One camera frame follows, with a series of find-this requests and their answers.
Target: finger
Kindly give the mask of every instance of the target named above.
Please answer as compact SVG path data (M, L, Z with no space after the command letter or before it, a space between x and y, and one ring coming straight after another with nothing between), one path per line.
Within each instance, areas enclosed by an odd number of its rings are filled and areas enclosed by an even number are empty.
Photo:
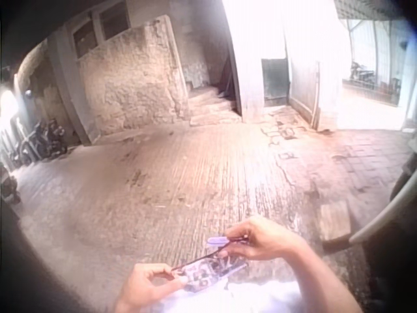
M251 259L255 256L255 249L252 246L242 245L240 243L231 243L225 246L222 251L218 253L218 256L223 258L224 256L244 256L245 258Z
M154 263L144 265L147 271L147 277L153 277L156 275L170 274L172 267L165 263Z
M237 238L249 235L249 232L250 224L247 222L247 220L244 220L243 222L230 227L228 230L226 230L225 234L227 238Z
M155 274L154 277L164 278L168 280L173 280L175 277L171 273L159 273Z
M183 289L187 285L188 279L186 276L181 276L174 280L167 282L162 286L157 286L153 289L153 300L159 301L173 292Z

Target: tire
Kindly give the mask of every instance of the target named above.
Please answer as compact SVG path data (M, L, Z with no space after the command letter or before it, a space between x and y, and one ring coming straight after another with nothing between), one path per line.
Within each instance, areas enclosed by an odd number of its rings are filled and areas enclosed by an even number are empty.
M398 177L397 182L395 183L391 195L390 195L390 201L392 201L400 192L400 190L404 187L405 184L407 184L407 181L409 181L410 176L408 176L406 173L401 173L401 175Z
M22 201L22 199L20 198L20 196L17 192L13 195L13 200L12 201L13 201L13 204L18 204Z
M37 145L36 151L41 158L49 158L51 156L51 152L43 145Z

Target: stone wall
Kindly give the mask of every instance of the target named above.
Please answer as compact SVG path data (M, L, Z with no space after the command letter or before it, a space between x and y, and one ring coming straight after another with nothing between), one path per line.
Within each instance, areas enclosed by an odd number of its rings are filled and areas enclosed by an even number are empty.
M173 123L187 113L167 16L107 40L78 62L87 100L103 135Z
M43 120L56 118L65 129L65 140L69 144L79 143L71 120L65 110L61 94L58 90L48 54L47 40L41 42L27 54L18 71L19 89L24 94L31 90L32 98L24 98L25 108L29 116L29 128Z
M186 82L219 82L228 55L229 28L221 0L126 0L132 27L170 17Z

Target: stair step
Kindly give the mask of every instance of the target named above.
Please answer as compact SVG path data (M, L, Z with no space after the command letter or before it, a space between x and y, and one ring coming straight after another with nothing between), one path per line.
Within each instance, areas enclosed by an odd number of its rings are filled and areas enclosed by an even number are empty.
M197 104L209 98L217 98L219 89L213 86L198 87L188 93L188 104Z
M210 114L196 115L190 119L190 126L205 126L218 124L234 124L242 121L242 118L234 111L220 111Z
M207 102L207 104L202 106L191 106L190 113L191 116L196 116L218 111L230 111L233 108L235 108L235 101L230 101L226 99L216 99L214 101L212 100L210 102Z

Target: paved alley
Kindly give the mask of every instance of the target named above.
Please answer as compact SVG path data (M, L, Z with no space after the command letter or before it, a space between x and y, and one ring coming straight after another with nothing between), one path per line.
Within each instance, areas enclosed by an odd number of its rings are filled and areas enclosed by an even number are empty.
M207 237L252 214L291 228L324 255L320 204L348 201L359 224L377 214L408 156L407 140L388 131L316 134L287 107L260 125L152 128L22 168L15 209L46 265L105 312L134 263L191 261L207 253ZM324 259L365 303L362 249ZM276 260L232 277L271 278L294 276Z

